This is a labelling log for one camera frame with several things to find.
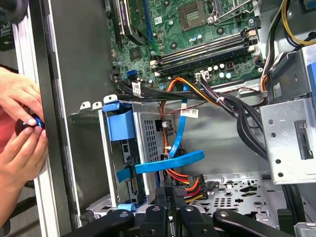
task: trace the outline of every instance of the ram slot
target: ram slot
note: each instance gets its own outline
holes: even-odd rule
[[[210,63],[234,58],[248,52],[254,44],[245,32],[205,43],[187,50],[178,51],[162,56],[156,72],[167,76],[176,73],[189,72]]]
[[[217,50],[223,47],[233,47],[234,45],[239,45],[244,43],[244,39],[241,35],[232,36],[226,39],[217,40],[211,43],[206,43],[198,47],[190,48],[188,50],[183,50],[173,55],[166,55],[161,58],[163,65],[168,63],[174,63],[181,60],[189,60],[192,57],[197,57],[199,55],[206,54],[212,50]]]

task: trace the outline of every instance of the white label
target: white label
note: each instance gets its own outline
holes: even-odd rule
[[[161,24],[162,23],[162,17],[157,17],[155,18],[155,25]]]
[[[135,96],[141,97],[140,82],[138,83],[132,82],[132,87],[133,87],[133,94]]]
[[[273,87],[273,97],[276,99],[282,95],[280,82]]]
[[[198,110],[193,110],[193,109],[182,110],[180,115],[197,119],[198,118]]]

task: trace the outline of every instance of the motherboard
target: motherboard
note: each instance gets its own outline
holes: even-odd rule
[[[166,90],[174,77],[210,86],[258,78],[260,0],[108,0],[115,82]]]

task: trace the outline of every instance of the fingernail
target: fingernail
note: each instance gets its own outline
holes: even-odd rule
[[[33,129],[31,127],[28,127],[24,131],[25,131],[26,134],[31,135],[32,132],[33,132]]]
[[[36,134],[40,134],[41,131],[42,131],[42,128],[41,127],[35,127],[34,130],[35,130]]]
[[[36,120],[35,120],[35,119],[30,119],[30,120],[28,121],[28,124],[29,124],[29,125],[36,125]]]

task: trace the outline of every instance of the cable tie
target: cable tie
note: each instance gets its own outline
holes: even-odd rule
[[[222,102],[224,102],[225,98],[222,97],[222,96],[221,96],[221,97],[218,97],[217,100],[216,100],[216,103],[218,104],[218,102],[219,102],[220,100],[221,100]]]

